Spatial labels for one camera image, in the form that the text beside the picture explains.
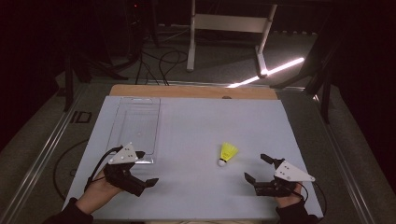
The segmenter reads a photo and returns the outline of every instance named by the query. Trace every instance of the wooden edge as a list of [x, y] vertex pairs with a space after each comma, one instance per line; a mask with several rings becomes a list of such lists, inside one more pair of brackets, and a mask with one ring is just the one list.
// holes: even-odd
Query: wooden edge
[[186, 98], [232, 98], [277, 100], [269, 88], [225, 88], [202, 86], [149, 86], [114, 85], [110, 96], [186, 97]]

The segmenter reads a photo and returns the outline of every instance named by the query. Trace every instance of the dark background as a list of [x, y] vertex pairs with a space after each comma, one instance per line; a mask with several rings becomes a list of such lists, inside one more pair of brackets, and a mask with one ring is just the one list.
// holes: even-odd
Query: dark background
[[[64, 70], [65, 30], [71, 31], [68, 34], [77, 40], [78, 30], [85, 30], [85, 36], [95, 36], [90, 39], [97, 40], [93, 48], [85, 50], [97, 57], [106, 57], [108, 53], [104, 37], [97, 33], [101, 24], [92, 11], [92, 1], [78, 1], [80, 6], [70, 6], [68, 1], [54, 2], [7, 0], [0, 4], [0, 92], [5, 102], [1, 113], [0, 150], [59, 90], [54, 78]], [[197, 11], [214, 10], [212, 6], [210, 1], [203, 1]], [[247, 6], [241, 11], [240, 8], [238, 4], [230, 4], [219, 9], [218, 13], [260, 16], [269, 9], [267, 6]], [[156, 9], [158, 23], [190, 23], [190, 1], [159, 1]], [[351, 18], [353, 13], [345, 11], [344, 17], [340, 18], [340, 26], [333, 27], [334, 30], [342, 30], [348, 20], [353, 20], [333, 56], [330, 67], [332, 84], [339, 87], [395, 190], [393, 163], [396, 160], [396, 138], [393, 135], [396, 134], [396, 94], [393, 80], [396, 75], [396, 7], [382, 0], [362, 2], [359, 10], [358, 7], [348, 10], [356, 10], [357, 16]], [[272, 31], [287, 31], [290, 35], [293, 31], [320, 33], [328, 14], [325, 7], [302, 7], [299, 10], [281, 7], [276, 13]]]

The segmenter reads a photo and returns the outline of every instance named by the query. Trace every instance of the light strip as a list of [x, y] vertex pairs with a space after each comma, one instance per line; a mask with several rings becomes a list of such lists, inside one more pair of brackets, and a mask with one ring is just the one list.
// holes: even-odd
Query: light strip
[[[274, 69], [272, 69], [270, 71], [267, 71], [266, 73], [264, 73], [264, 75], [268, 75], [268, 76], [272, 75], [273, 73], [277, 73], [277, 72], [282, 71], [282, 70], [284, 70], [286, 68], [292, 67], [292, 66], [294, 66], [294, 65], [296, 65], [298, 63], [302, 63], [303, 61], [304, 61], [304, 58], [299, 58], [299, 59], [296, 59], [296, 60], [291, 61], [289, 63], [282, 64], [279, 67], [276, 67], [276, 68], [274, 68]], [[247, 79], [247, 80], [245, 80], [243, 82], [238, 82], [238, 83], [231, 84], [227, 88], [235, 88], [235, 87], [238, 87], [238, 86], [246, 85], [248, 83], [254, 82], [254, 81], [259, 80], [259, 79], [260, 78], [257, 77], [257, 76], [251, 77], [250, 79]]]

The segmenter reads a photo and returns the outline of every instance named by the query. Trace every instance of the yellow shuttlecock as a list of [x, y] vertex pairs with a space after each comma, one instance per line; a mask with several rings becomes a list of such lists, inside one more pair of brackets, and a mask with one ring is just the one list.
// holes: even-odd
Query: yellow shuttlecock
[[230, 143], [223, 143], [221, 146], [219, 166], [224, 166], [227, 161], [232, 158], [238, 151], [238, 148], [231, 145]]

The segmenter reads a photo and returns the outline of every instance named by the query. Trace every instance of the sleeve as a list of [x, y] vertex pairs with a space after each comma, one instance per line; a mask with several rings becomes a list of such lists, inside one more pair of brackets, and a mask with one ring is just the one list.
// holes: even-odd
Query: sleeve
[[81, 212], [76, 207], [77, 199], [71, 198], [64, 210], [55, 216], [49, 217], [43, 224], [91, 224], [93, 216]]
[[304, 207], [304, 201], [284, 207], [277, 208], [281, 224], [315, 224], [318, 218], [314, 215], [308, 215]]

